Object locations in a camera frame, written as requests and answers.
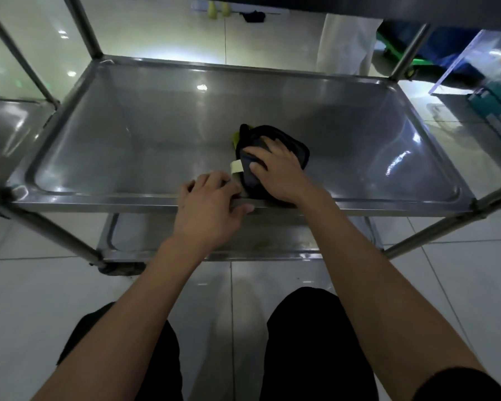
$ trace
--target black bag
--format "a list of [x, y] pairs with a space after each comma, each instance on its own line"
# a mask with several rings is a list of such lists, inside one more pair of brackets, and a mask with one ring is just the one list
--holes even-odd
[[247, 124], [242, 124], [240, 126], [239, 142], [235, 147], [235, 157], [236, 159], [241, 160], [241, 164], [243, 165], [243, 172], [240, 173], [241, 184], [247, 191], [250, 198], [276, 200], [267, 192], [267, 190], [262, 186], [262, 183], [260, 183], [260, 180], [258, 180], [249, 168], [252, 162], [258, 162], [267, 169], [266, 164], [256, 156], [243, 151], [243, 148], [246, 148], [247, 146], [258, 146], [269, 151], [266, 143], [261, 139], [262, 136], [267, 136], [273, 141], [276, 139], [280, 140], [284, 146], [288, 148], [288, 150], [297, 156], [302, 169], [304, 169], [308, 163], [310, 151], [304, 143], [293, 139], [291, 136], [275, 127], [260, 125], [259, 127], [251, 129]]

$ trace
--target sleeve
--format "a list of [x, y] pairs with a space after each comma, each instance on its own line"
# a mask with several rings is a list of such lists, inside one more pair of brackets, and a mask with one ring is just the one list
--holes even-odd
[[457, 399], [501, 401], [501, 386], [482, 371], [453, 367], [429, 378], [416, 391], [412, 401]]

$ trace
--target yellow tag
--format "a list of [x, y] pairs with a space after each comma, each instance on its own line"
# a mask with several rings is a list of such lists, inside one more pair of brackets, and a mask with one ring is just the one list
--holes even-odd
[[234, 160], [232, 163], [230, 163], [230, 173], [241, 173], [243, 171], [243, 164], [241, 163], [241, 160]]

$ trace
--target lower shelf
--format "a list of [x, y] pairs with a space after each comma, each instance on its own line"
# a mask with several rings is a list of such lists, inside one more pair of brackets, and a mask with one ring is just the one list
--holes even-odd
[[[173, 233], [174, 214], [114, 214], [108, 217], [98, 249], [107, 262], [147, 262]], [[368, 217], [351, 222], [376, 246], [380, 238]], [[321, 254], [304, 217], [250, 214], [232, 239], [212, 252], [209, 261], [314, 260]]]

